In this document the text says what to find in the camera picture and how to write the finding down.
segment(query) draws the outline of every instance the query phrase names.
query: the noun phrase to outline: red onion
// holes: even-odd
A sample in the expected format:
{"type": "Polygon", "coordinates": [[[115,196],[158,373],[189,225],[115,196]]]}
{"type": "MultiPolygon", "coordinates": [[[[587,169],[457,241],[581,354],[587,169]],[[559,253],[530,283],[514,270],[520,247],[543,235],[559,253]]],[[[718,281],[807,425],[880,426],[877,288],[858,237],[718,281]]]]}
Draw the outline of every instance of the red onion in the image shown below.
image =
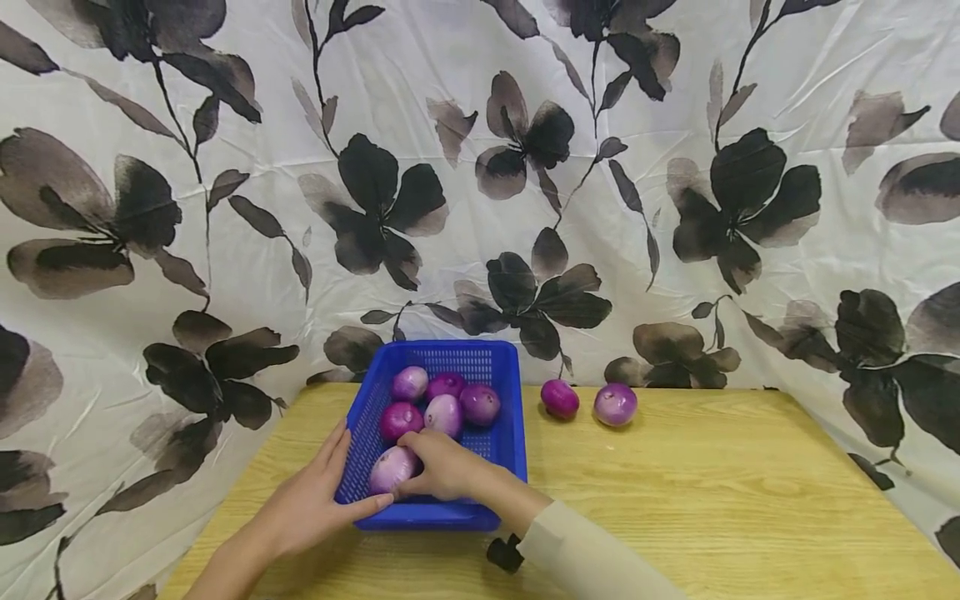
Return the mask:
{"type": "Polygon", "coordinates": [[[409,448],[395,445],[380,455],[370,471],[370,495],[390,493],[414,476],[420,459],[409,448]]]}
{"type": "Polygon", "coordinates": [[[426,391],[427,376],[423,367],[407,367],[394,377],[390,396],[400,402],[416,402],[426,391]]]}
{"type": "Polygon", "coordinates": [[[460,407],[464,411],[464,419],[486,427],[493,424],[500,412],[500,397],[490,386],[472,383],[460,393],[460,407]]]}
{"type": "Polygon", "coordinates": [[[450,394],[453,397],[460,397],[467,382],[464,378],[455,372],[442,372],[426,385],[426,399],[432,400],[441,394],[450,394]]]}
{"type": "Polygon", "coordinates": [[[546,412],[557,419],[571,420],[580,410],[580,398],[570,384],[562,379],[551,379],[540,388],[540,399],[546,412]]]}
{"type": "Polygon", "coordinates": [[[464,430],[463,411],[460,410],[460,400],[450,394],[440,394],[430,400],[430,404],[423,413],[426,428],[439,431],[454,440],[460,437],[464,430]]]}
{"type": "Polygon", "coordinates": [[[410,402],[394,402],[380,415],[380,435],[387,442],[396,442],[408,431],[420,431],[423,417],[410,402]]]}
{"type": "Polygon", "coordinates": [[[605,425],[622,427],[636,413],[636,394],[622,383],[608,383],[597,392],[593,413],[605,425]]]}

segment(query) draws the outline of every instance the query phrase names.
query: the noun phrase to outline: table surface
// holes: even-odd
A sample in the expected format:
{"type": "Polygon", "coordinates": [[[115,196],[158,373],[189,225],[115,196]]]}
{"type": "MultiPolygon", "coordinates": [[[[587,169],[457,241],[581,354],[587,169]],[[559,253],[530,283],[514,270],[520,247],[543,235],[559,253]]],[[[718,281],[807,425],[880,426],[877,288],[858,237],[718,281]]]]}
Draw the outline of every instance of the table surface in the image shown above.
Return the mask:
{"type": "MultiPolygon", "coordinates": [[[[177,600],[216,547],[314,455],[352,384],[305,390],[160,594],[177,600]]],[[[624,540],[691,600],[960,598],[960,575],[789,396],[639,390],[625,431],[583,408],[559,423],[523,391],[530,483],[624,540]]],[[[565,598],[531,565],[509,576],[477,534],[345,532],[274,565],[254,598],[565,598]]]]}

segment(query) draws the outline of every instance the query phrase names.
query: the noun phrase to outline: peeled onion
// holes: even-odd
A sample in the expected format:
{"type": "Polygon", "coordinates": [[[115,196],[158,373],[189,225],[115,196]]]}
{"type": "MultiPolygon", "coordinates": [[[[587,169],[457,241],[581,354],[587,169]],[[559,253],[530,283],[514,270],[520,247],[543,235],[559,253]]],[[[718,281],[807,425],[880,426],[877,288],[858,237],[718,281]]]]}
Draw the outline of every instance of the peeled onion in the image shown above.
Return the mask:
{"type": "Polygon", "coordinates": [[[608,383],[597,392],[593,401],[593,414],[605,425],[622,427],[636,413],[636,394],[622,383],[608,383]]]}
{"type": "Polygon", "coordinates": [[[414,476],[420,459],[413,450],[398,445],[388,449],[373,463],[370,471],[370,495],[390,493],[414,476]]]}
{"type": "Polygon", "coordinates": [[[420,431],[423,417],[410,402],[394,402],[380,415],[380,435],[387,442],[396,442],[408,431],[420,431]]]}
{"type": "Polygon", "coordinates": [[[454,440],[464,430],[464,415],[460,409],[460,400],[450,394],[440,394],[430,400],[423,420],[427,429],[433,429],[450,436],[454,440]]]}
{"type": "Polygon", "coordinates": [[[416,402],[426,392],[427,380],[423,367],[407,367],[394,377],[390,395],[400,402],[416,402]]]}
{"type": "Polygon", "coordinates": [[[580,410],[580,398],[570,384],[562,379],[551,379],[540,388],[540,399],[546,412],[557,419],[571,420],[580,410]]]}
{"type": "Polygon", "coordinates": [[[493,424],[500,412],[500,396],[490,386],[473,383],[460,393],[460,407],[464,411],[464,419],[486,427],[493,424]]]}
{"type": "Polygon", "coordinates": [[[426,399],[432,400],[441,394],[450,394],[454,397],[460,397],[467,382],[464,378],[455,372],[442,372],[426,385],[426,399]]]}

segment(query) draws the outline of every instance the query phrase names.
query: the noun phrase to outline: basket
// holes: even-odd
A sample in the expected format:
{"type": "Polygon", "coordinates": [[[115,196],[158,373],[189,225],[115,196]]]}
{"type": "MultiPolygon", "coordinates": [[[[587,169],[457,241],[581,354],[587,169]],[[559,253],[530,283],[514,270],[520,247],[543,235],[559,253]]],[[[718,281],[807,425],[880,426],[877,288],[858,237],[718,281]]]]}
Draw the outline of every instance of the basket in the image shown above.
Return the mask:
{"type": "MultiPolygon", "coordinates": [[[[527,455],[516,348],[502,341],[393,342],[380,348],[374,356],[347,414],[353,441],[344,477],[335,495],[337,502],[346,504],[367,497],[373,463],[392,445],[380,438],[380,415],[391,403],[394,375],[411,365],[425,368],[431,377],[441,372],[457,372],[467,383],[483,383],[496,390],[501,404],[496,422],[482,429],[466,424],[460,443],[526,481],[527,455]]],[[[421,404],[419,408],[423,410],[425,406],[421,404]]],[[[430,496],[397,502],[356,523],[364,531],[490,532],[499,525],[500,519],[493,511],[472,500],[441,502],[430,496]]]]}

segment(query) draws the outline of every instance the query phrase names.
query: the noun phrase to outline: fabric backdrop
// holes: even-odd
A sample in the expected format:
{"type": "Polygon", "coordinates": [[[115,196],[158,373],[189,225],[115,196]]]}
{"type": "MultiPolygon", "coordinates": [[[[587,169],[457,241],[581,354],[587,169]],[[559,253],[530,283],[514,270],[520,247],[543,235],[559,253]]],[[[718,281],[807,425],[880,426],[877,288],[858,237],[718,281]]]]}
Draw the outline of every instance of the fabric backdrop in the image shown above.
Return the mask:
{"type": "Polygon", "coordinates": [[[5,0],[0,600],[152,597],[404,338],[780,388],[960,563],[949,4],[5,0]]]}

